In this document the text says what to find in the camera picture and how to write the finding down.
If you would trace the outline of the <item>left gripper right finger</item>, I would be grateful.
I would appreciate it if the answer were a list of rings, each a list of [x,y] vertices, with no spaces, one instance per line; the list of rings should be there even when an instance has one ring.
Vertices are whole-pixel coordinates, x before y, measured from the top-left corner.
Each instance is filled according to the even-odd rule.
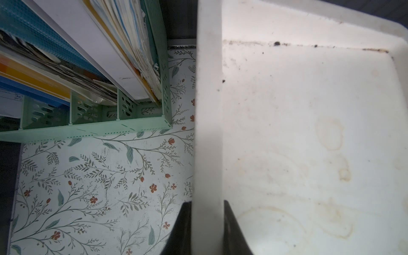
[[[253,255],[227,200],[224,201],[223,255]]]

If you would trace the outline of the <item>white plastic drawer unit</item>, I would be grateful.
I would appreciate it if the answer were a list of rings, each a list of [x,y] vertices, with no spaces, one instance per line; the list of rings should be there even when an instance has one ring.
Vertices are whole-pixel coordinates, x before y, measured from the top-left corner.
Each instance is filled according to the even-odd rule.
[[[408,252],[408,31],[322,1],[199,1],[192,252]]]

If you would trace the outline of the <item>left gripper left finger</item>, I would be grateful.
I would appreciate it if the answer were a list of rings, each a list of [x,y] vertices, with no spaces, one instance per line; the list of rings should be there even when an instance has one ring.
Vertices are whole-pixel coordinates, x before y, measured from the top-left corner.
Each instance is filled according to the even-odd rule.
[[[191,255],[191,207],[191,201],[183,203],[160,255]]]

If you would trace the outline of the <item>green plastic file organizer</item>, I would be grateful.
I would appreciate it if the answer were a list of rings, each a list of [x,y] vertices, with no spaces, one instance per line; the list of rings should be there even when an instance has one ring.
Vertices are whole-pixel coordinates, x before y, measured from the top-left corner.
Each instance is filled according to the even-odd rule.
[[[158,1],[83,1],[157,102],[112,84],[24,1],[1,2],[1,140],[37,142],[172,126]]]

